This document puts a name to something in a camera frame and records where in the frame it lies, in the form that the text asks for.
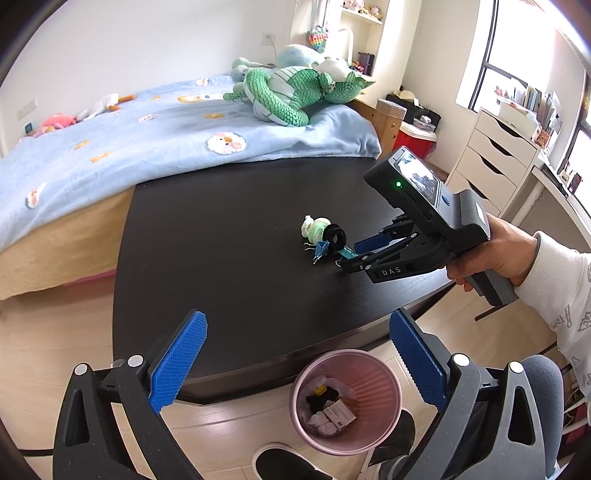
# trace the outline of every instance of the wall shelf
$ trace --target wall shelf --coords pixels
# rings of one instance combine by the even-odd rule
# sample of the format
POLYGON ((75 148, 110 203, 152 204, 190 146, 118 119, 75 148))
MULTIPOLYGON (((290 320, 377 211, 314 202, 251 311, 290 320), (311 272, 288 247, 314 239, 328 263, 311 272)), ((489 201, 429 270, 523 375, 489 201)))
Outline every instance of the wall shelf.
POLYGON ((380 20, 378 20, 375 17, 370 17, 369 15, 363 15, 363 14, 354 12, 353 10, 349 10, 348 8, 345 8, 345 7, 343 7, 343 13, 350 15, 351 17, 355 17, 356 19, 360 19, 361 21, 368 22, 373 25, 382 25, 383 24, 382 22, 380 22, 380 20))

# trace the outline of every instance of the white desk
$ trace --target white desk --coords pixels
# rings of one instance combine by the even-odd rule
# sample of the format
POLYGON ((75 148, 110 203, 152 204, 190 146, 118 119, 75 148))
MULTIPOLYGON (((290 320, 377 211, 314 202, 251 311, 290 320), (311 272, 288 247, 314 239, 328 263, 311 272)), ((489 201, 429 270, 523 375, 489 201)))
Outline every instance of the white desk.
POLYGON ((530 180, 527 184, 530 186, 530 189, 528 190, 529 195, 513 217, 511 223, 519 226, 533 207, 536 200, 544 191, 546 191, 556 199, 591 248, 591 217, 587 214, 579 201, 571 194, 569 194, 568 198, 565 198, 558 188, 554 186, 537 166, 534 166, 531 169, 530 180))

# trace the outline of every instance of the beige bed skirt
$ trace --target beige bed skirt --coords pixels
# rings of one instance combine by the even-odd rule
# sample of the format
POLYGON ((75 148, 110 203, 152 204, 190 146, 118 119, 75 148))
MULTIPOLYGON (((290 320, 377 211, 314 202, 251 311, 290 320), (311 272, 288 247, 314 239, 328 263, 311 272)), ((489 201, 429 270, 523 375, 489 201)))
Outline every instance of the beige bed skirt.
POLYGON ((0 253, 0 300, 117 267, 134 187, 43 225, 0 253))

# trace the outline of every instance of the light blue blanket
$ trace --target light blue blanket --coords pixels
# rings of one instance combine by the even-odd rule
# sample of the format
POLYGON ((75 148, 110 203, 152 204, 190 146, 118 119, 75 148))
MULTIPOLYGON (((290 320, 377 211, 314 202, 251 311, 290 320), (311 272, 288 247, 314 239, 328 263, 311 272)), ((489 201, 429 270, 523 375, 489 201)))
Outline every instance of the light blue blanket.
POLYGON ((229 76, 156 87, 118 112, 23 139, 0 161, 0 251, 146 180, 232 162, 379 155, 372 125, 346 106, 319 105, 309 126, 281 127, 257 120, 250 103, 219 99, 231 91, 229 76))

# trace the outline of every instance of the human hand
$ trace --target human hand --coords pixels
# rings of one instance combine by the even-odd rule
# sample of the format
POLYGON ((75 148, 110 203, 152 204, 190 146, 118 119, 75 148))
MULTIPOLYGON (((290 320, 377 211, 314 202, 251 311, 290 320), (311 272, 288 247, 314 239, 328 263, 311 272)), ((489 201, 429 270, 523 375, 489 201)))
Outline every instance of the human hand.
POLYGON ((466 277, 488 269, 510 279, 518 287, 530 272, 538 250, 536 238, 504 220, 488 213, 486 215, 491 227, 490 241, 447 265, 447 277, 463 285, 465 291, 473 288, 466 277))

